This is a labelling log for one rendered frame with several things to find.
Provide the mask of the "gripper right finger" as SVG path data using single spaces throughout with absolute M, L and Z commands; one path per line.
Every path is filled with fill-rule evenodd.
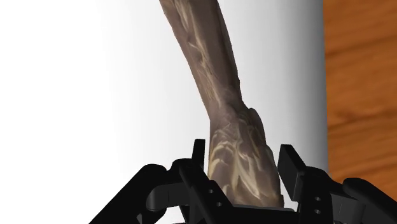
M 294 147 L 282 144 L 277 170 L 299 224 L 397 224 L 397 201 L 365 179 L 337 183 L 322 169 L 305 165 Z

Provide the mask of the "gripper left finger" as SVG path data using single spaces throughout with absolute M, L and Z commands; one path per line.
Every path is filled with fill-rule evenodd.
M 178 224 L 232 224 L 233 205 L 202 168 L 204 143 L 195 140 L 192 157 L 170 169 L 142 167 L 89 224 L 158 224 L 169 207 L 180 208 Z

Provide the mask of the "brown long carved figure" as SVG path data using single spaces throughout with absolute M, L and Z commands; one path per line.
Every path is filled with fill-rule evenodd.
M 159 0 L 210 120 L 208 172 L 237 205 L 284 207 L 274 154 L 248 108 L 218 0 Z

